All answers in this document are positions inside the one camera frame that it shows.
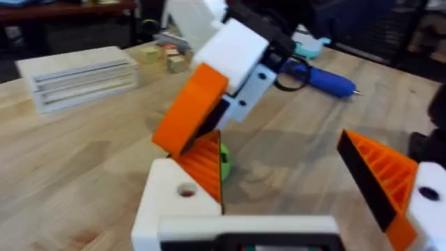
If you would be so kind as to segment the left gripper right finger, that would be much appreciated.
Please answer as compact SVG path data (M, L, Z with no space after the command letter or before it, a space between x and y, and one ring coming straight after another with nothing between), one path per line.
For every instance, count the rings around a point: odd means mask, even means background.
M445 249L445 138L415 134L404 155L351 130L337 150L394 250Z

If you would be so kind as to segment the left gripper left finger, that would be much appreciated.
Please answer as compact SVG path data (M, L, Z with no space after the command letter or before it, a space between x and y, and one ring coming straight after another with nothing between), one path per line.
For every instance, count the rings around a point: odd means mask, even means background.
M154 160L131 231L135 251L160 250L160 220L167 216L220 216L222 206L171 158Z

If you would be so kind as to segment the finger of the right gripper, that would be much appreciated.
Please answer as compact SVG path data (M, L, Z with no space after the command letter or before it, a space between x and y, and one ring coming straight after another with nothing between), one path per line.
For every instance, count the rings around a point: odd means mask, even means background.
M215 128L223 130L229 121L242 122L276 79L277 74L274 71L263 64L258 64L235 98L227 94L222 97L229 106Z
M231 20L196 52L192 74L152 136L168 154L187 151L197 137L215 130L229 106L222 97L234 97L253 69L261 63L268 42Z

